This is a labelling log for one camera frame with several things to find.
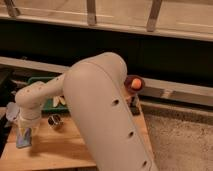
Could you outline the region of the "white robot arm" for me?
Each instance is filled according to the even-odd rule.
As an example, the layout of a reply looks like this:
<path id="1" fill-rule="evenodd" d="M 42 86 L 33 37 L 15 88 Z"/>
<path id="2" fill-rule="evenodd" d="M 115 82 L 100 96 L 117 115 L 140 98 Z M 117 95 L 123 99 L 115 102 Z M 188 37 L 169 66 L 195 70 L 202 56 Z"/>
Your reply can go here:
<path id="1" fill-rule="evenodd" d="M 99 171 L 158 171 L 123 94 L 126 77 L 126 63 L 115 53 L 83 59 L 17 92 L 18 128 L 36 127 L 41 104 L 62 95 Z"/>

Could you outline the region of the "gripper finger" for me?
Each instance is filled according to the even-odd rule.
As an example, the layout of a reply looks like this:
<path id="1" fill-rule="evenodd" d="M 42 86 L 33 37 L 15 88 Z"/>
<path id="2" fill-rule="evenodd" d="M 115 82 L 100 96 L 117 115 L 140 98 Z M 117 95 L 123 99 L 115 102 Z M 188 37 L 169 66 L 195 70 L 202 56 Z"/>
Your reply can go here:
<path id="1" fill-rule="evenodd" d="M 26 127 L 24 127 L 22 124 L 18 123 L 18 130 L 19 130 L 20 136 L 25 137 Z"/>
<path id="2" fill-rule="evenodd" d="M 35 126 L 31 128 L 31 139 L 35 139 L 37 137 L 39 131 L 39 126 Z"/>

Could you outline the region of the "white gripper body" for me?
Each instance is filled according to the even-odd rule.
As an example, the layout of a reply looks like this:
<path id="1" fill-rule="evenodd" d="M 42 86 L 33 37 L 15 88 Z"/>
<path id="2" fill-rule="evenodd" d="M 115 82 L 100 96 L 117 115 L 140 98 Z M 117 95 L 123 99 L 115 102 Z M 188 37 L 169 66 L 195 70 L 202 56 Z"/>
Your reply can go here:
<path id="1" fill-rule="evenodd" d="M 20 130 L 27 128 L 38 129 L 40 126 L 41 116 L 35 116 L 34 118 L 26 118 L 22 115 L 18 117 L 18 127 Z"/>

